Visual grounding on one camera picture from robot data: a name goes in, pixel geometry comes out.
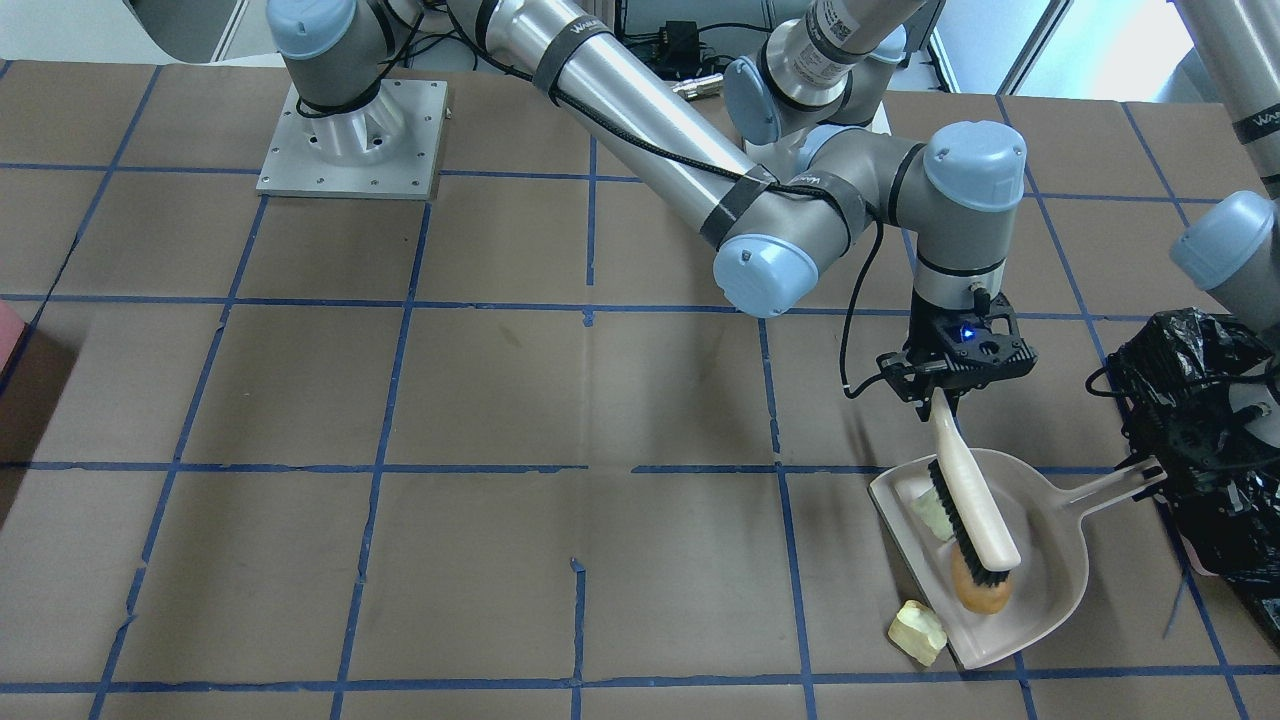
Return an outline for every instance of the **white dustpan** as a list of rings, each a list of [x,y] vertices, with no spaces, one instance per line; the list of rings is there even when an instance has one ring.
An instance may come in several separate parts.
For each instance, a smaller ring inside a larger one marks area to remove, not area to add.
[[[951,587],[951,543],[938,541],[911,511],[911,501],[933,487],[928,468],[933,456],[899,465],[870,484],[872,500],[925,602],[942,620],[951,652],[968,670],[1009,657],[1070,618],[1089,580],[1089,553],[1080,529],[1084,516],[1165,477],[1143,477],[1156,466],[1148,460],[1064,491],[1011,455],[980,448],[973,455],[1023,556],[1021,566],[1010,574],[1012,597],[996,615],[978,615],[960,605]]]

